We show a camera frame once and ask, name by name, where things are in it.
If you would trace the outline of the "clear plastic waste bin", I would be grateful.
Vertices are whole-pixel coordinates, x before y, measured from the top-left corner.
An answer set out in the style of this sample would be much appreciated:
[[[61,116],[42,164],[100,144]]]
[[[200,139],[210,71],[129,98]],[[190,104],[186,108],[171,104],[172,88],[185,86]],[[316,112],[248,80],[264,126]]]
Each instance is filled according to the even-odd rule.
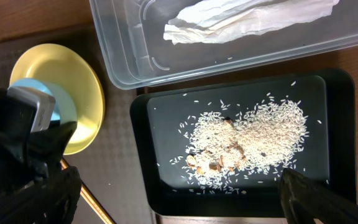
[[[358,45],[358,1],[329,16],[225,44],[173,44],[164,27],[190,0],[95,0],[91,11],[110,80],[123,90],[157,86]]]

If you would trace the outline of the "black plastic tray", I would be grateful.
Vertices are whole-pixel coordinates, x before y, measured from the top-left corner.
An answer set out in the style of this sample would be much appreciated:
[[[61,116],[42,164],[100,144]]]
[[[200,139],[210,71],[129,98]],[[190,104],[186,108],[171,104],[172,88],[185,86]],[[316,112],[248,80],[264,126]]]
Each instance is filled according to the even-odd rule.
[[[129,112],[160,215],[282,217],[285,169],[357,201],[355,86],[343,70],[149,93]]]

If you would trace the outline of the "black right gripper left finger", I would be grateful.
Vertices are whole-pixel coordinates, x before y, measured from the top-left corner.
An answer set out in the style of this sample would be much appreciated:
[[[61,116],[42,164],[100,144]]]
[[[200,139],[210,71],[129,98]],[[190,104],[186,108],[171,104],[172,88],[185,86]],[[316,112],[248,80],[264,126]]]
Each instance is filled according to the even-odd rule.
[[[71,224],[81,191],[76,167],[16,192],[0,195],[0,223]]]

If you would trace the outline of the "rice and nut scraps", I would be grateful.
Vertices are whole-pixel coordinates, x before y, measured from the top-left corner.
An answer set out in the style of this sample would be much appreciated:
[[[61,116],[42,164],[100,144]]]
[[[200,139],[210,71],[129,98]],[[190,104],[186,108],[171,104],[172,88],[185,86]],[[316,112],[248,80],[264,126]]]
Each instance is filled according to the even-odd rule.
[[[158,176],[171,194],[246,194],[284,169],[329,178],[324,84],[238,85],[147,102]]]

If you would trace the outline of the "wooden chopstick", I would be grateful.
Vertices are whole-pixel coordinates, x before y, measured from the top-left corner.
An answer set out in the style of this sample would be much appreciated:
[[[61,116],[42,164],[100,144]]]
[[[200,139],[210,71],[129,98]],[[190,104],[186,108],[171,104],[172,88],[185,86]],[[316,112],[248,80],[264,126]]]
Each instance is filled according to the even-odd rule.
[[[92,208],[97,216],[104,224],[116,224],[114,219],[110,216],[107,210],[99,203],[98,199],[93,195],[85,183],[81,182],[80,196]]]

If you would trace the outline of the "white paper napkin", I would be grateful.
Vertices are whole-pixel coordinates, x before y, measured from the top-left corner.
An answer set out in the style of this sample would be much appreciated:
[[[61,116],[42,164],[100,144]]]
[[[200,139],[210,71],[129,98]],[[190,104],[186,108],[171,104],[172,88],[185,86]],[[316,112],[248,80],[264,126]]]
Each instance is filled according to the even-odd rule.
[[[203,0],[182,9],[164,27],[172,44],[224,44],[332,14],[338,0]]]

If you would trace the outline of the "yellow plastic plate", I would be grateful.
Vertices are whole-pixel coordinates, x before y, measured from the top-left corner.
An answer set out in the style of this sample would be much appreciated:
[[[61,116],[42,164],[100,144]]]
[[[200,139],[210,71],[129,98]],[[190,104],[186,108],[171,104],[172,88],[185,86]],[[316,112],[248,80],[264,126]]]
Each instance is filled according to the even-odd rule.
[[[77,128],[64,154],[76,154],[87,148],[98,134],[105,114],[103,89],[89,64],[67,47],[40,44],[21,55],[9,84],[25,78],[55,84],[71,96],[76,106]]]

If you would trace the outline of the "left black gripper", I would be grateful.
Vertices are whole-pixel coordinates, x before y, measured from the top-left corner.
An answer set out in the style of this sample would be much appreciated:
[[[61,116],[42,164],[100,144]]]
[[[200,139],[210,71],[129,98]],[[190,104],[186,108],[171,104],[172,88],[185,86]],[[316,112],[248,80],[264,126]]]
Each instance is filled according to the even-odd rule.
[[[69,121],[32,133],[35,108],[0,89],[0,195],[15,192],[29,182],[50,178],[61,170],[63,153],[77,128]]]

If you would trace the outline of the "light blue plastic bowl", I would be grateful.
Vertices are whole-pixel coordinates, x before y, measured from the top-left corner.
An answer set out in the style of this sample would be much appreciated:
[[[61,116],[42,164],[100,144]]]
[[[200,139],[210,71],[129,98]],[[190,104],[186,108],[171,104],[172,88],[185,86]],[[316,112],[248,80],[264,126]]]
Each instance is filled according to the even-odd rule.
[[[66,90],[54,83],[36,80],[34,78],[21,78],[9,86],[32,88],[55,98],[55,108],[51,121],[66,123],[77,121],[77,112],[74,101]]]

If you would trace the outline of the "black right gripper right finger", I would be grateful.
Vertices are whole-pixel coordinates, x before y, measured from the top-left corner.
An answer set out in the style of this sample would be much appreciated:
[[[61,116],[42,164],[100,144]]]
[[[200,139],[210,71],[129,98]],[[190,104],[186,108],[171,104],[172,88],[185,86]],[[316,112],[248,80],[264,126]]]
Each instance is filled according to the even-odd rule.
[[[288,223],[358,224],[358,205],[335,194],[293,169],[284,169],[278,185]]]

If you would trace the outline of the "brown plastic serving tray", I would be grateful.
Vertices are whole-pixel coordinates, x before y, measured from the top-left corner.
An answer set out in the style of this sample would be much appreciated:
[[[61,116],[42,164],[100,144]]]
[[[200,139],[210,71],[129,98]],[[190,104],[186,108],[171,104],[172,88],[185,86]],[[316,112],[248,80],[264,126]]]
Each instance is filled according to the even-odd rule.
[[[94,141],[83,151],[66,156],[82,181],[116,223],[155,223],[145,193],[129,108],[135,90],[115,87],[107,74],[96,31],[79,26],[30,35],[0,43],[0,87],[5,88],[17,59],[43,43],[64,45],[96,72],[104,92],[104,120]]]

